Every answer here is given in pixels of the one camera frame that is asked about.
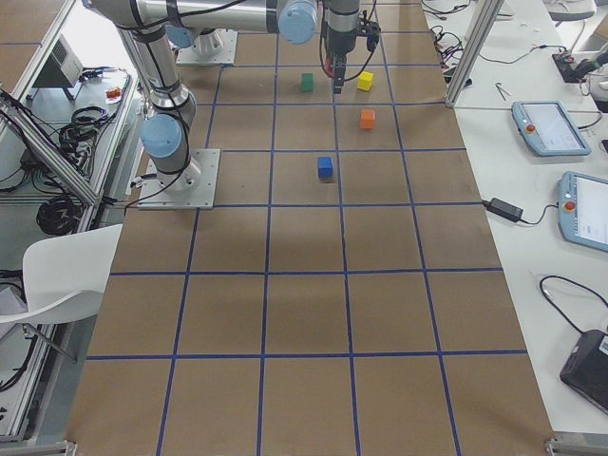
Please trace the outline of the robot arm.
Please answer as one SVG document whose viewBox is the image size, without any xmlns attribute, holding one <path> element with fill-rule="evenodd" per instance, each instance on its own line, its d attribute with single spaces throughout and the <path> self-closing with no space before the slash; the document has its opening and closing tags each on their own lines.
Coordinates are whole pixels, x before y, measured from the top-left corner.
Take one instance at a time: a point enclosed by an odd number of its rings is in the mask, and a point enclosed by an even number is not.
<svg viewBox="0 0 608 456">
<path fill-rule="evenodd" d="M 368 29 L 358 1 L 166 1 L 161 11 L 179 27 L 265 31 L 293 45 L 319 33 L 320 64 L 335 94 L 348 81 L 348 54 Z"/>
<path fill-rule="evenodd" d="M 199 193 L 213 193 L 217 173 L 205 178 L 201 159 L 215 152 L 190 148 L 196 99 L 181 82 L 170 37 L 180 40 L 205 30 L 206 18 L 226 7 L 195 5 L 186 10 L 178 1 L 160 1 L 157 6 L 152 1 L 93 1 L 91 7 L 121 33 L 133 65 L 146 82 L 153 114 L 142 124 L 141 142 L 156 177 L 142 190 L 141 199 L 187 205 Z"/>
</svg>

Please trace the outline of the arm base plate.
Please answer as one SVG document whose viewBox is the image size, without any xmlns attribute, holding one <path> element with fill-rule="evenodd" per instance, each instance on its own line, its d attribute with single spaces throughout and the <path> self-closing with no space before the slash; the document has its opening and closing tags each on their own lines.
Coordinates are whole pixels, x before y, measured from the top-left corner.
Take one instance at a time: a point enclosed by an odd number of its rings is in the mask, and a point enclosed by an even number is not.
<svg viewBox="0 0 608 456">
<path fill-rule="evenodd" d="M 231 66 L 236 57 L 238 33 L 231 29 L 215 29 L 200 35 L 193 46 L 181 49 L 177 65 L 183 67 Z"/>
<path fill-rule="evenodd" d="M 174 177 L 158 175 L 155 164 L 149 159 L 146 172 L 155 177 L 142 183 L 137 207 L 146 210 L 212 209 L 219 162 L 219 149 L 192 149 L 189 166 L 173 181 Z"/>
</svg>

